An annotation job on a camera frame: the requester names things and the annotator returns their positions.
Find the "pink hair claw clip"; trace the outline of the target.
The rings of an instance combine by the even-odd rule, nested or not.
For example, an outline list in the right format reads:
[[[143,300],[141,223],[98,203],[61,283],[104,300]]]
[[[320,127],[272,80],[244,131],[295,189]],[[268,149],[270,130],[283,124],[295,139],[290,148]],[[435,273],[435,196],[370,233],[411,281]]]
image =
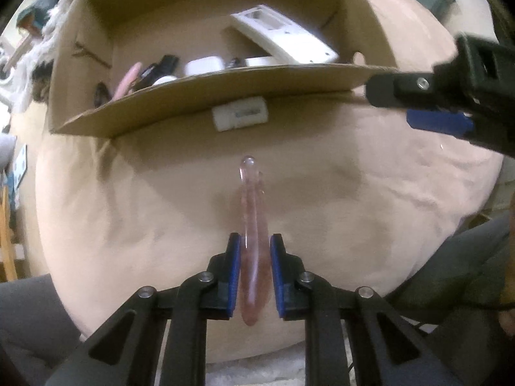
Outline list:
[[[239,167],[243,246],[240,274],[240,311],[253,326],[261,316],[271,291],[271,253],[265,210],[265,190],[257,161],[246,156]]]

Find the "black flashlight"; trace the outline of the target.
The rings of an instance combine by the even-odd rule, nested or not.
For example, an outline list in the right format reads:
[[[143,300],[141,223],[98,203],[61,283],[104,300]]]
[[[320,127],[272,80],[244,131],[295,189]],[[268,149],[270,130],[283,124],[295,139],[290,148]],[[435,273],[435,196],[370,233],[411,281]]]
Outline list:
[[[153,83],[163,76],[175,76],[174,72],[175,69],[178,67],[178,64],[179,58],[177,56],[167,54],[164,55],[161,61],[158,63],[153,63],[147,66],[146,68],[144,68],[142,65],[139,76],[132,83],[131,88],[126,96],[153,86]],[[98,108],[108,102],[111,102],[114,91],[110,92],[108,86],[104,82],[98,82],[98,84],[95,87],[93,106],[95,108]]]

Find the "white thermostat device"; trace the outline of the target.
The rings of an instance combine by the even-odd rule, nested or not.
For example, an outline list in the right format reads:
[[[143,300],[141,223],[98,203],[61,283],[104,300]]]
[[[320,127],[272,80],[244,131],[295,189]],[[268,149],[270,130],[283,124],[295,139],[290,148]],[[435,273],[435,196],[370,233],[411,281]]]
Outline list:
[[[281,64],[331,64],[339,58],[322,40],[267,5],[257,5],[229,17],[233,28]]]

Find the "white charger adapter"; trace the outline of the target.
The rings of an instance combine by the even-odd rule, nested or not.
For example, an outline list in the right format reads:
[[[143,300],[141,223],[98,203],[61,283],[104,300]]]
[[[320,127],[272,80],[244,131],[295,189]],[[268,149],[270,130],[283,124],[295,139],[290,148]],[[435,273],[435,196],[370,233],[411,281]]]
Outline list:
[[[278,65],[278,61],[272,56],[253,57],[244,59],[244,65],[251,68],[268,67]]]

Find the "white earbuds case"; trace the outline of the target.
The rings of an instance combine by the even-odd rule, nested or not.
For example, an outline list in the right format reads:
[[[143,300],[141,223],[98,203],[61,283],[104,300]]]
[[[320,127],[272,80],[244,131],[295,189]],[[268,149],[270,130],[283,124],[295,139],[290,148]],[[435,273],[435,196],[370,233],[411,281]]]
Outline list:
[[[184,75],[195,76],[208,74],[211,72],[219,72],[225,69],[223,59],[218,56],[208,56],[200,59],[194,59],[186,63],[184,66]]]

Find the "white pill bottle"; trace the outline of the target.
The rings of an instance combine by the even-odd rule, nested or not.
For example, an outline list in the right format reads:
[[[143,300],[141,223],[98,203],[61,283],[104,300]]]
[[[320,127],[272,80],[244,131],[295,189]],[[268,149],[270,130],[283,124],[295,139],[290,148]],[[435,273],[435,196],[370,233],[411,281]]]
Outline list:
[[[172,75],[163,76],[163,77],[157,79],[153,83],[153,86],[160,86],[160,85],[163,85],[163,84],[167,84],[167,83],[173,82],[175,80],[177,80],[177,77],[175,77],[175,76],[172,76]]]

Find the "pink compact mirror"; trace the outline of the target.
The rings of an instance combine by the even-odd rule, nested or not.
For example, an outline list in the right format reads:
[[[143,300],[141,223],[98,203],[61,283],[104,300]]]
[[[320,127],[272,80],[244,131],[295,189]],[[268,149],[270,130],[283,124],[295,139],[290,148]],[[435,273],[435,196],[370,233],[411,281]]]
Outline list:
[[[120,80],[117,88],[115,89],[112,101],[124,98],[128,94],[132,83],[139,76],[141,67],[142,63],[137,62],[129,68],[129,70],[125,73],[124,77],[122,78],[122,80]]]

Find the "shaggy white black blanket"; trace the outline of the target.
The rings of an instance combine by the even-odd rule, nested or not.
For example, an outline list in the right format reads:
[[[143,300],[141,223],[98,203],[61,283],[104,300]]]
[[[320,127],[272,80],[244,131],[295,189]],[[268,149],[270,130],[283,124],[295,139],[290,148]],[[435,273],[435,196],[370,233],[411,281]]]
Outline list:
[[[29,43],[22,45],[21,53],[12,61],[12,103],[20,111],[24,111],[32,101],[43,103],[48,100],[59,34],[72,2],[59,0],[50,11],[50,19],[42,30],[42,37],[28,35]]]

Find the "cardboard box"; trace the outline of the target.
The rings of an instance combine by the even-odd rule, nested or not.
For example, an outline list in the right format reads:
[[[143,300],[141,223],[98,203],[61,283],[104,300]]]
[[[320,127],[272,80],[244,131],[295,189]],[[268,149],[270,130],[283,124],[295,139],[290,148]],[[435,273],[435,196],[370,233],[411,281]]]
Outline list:
[[[117,86],[136,63],[165,55],[182,63],[260,56],[230,23],[257,5],[299,23],[338,59],[194,77],[178,71],[171,83],[95,105],[96,87]],[[450,32],[416,0],[73,0],[59,34],[48,126],[57,134],[111,138],[240,98],[345,92],[388,68],[429,71],[455,52]]]

